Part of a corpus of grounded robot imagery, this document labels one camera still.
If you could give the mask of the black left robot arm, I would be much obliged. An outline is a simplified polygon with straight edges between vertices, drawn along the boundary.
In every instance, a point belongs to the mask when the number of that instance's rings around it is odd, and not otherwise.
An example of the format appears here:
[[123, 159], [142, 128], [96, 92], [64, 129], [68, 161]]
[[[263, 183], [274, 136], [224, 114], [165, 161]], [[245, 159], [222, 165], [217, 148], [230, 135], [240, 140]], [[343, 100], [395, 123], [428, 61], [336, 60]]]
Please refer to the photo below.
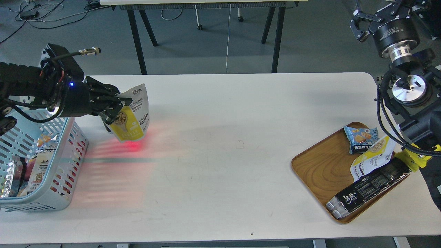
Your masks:
[[40, 66], [1, 63], [1, 135], [9, 132], [17, 119], [15, 110], [35, 123], [57, 117], [100, 116], [110, 125], [131, 97], [120, 97], [116, 86], [85, 76], [74, 60], [76, 55], [98, 55], [99, 47], [69, 52], [57, 44], [47, 44]]

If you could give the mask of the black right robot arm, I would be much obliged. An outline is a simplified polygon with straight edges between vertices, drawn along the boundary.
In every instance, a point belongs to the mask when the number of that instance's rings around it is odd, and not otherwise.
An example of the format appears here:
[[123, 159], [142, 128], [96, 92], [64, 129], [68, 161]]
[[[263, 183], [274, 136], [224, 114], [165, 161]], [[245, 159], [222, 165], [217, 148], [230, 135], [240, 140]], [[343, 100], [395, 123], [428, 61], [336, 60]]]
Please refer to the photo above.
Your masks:
[[377, 88], [377, 112], [388, 109], [403, 121], [392, 128], [402, 154], [422, 168], [435, 205], [440, 208], [440, 70], [431, 65], [431, 48], [413, 53], [420, 37], [413, 17], [433, 36], [440, 36], [439, 0], [388, 0], [368, 13], [359, 0], [345, 0], [354, 37], [373, 37], [378, 55], [390, 58]]

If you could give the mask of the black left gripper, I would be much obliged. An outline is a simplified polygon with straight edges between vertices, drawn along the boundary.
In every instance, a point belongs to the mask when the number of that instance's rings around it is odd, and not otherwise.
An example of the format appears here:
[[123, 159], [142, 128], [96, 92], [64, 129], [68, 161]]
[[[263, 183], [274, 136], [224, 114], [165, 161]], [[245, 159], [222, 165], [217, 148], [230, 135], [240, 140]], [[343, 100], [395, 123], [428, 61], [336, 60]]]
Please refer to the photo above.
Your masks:
[[132, 102], [131, 97], [121, 97], [116, 86], [101, 83], [87, 76], [85, 82], [69, 86], [64, 98], [64, 107], [58, 117], [100, 116], [105, 124], [110, 125], [123, 106]]

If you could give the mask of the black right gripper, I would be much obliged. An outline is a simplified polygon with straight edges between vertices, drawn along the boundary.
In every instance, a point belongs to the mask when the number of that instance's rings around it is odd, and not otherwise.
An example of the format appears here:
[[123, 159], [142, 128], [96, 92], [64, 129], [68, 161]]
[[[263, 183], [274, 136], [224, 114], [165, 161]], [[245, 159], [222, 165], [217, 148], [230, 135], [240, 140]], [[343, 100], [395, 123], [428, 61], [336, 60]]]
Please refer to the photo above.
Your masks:
[[378, 51], [378, 55], [387, 58], [389, 47], [399, 43], [407, 43], [414, 49], [420, 43], [411, 13], [436, 16], [436, 4], [433, 0], [397, 0], [397, 10], [381, 9], [369, 14], [355, 9], [350, 20], [350, 28], [359, 42], [364, 42], [370, 34]]

